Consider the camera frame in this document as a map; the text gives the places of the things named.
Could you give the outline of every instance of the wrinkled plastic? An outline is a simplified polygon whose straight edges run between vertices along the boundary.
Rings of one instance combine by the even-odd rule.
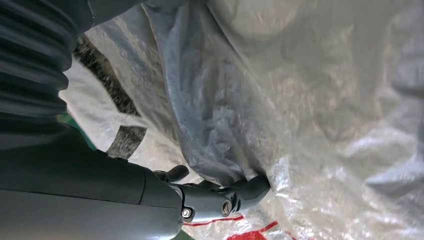
[[[422,1],[189,0],[86,36],[140,113],[74,62],[61,95],[98,148],[143,126],[132,162],[186,160],[223,185],[268,176],[257,208],[185,226],[195,239],[424,239]]]

